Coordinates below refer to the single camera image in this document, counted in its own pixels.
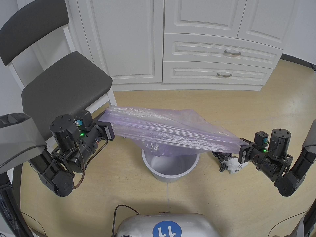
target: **chair seat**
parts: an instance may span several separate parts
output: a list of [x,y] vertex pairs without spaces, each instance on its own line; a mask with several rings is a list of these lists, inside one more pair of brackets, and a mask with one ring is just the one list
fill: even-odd
[[54,119],[76,116],[109,91],[112,78],[78,52],[46,69],[22,91],[23,111],[31,116],[45,140]]

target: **white logo symbol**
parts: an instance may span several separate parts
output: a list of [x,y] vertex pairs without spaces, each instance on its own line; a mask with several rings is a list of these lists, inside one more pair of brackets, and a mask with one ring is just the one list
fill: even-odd
[[[171,226],[168,226],[168,231],[169,231],[169,237],[173,237],[176,235],[176,233],[172,233],[172,230],[171,230]],[[159,237],[166,237],[166,234],[162,234],[161,232],[161,227],[158,227],[158,233],[159,233]]]

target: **cabinet panel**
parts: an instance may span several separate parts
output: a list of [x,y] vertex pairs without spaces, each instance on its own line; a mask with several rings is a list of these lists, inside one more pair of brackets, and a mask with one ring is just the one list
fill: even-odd
[[200,34],[164,36],[164,61],[223,62],[274,69],[282,55],[281,49],[241,39]]
[[238,38],[283,49],[298,0],[247,0]]
[[237,37],[246,0],[165,0],[165,33]]
[[265,85],[272,71],[238,64],[164,61],[162,82]]
[[161,82],[163,0],[77,0],[94,63],[113,83]]

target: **gray upholstered cushion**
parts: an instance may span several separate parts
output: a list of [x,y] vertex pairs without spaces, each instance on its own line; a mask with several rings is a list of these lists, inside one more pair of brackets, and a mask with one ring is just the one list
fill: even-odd
[[65,0],[35,0],[22,7],[0,30],[0,57],[4,65],[45,35],[68,23]]
[[76,115],[112,86],[112,78],[78,52],[63,57],[22,91],[23,111],[31,116],[45,140],[49,125],[62,114]]

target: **chair backrest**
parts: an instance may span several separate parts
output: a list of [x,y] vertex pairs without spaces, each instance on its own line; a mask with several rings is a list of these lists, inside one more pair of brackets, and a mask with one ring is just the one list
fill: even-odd
[[42,37],[68,23],[65,0],[35,0],[27,4],[0,30],[0,57],[4,65]]

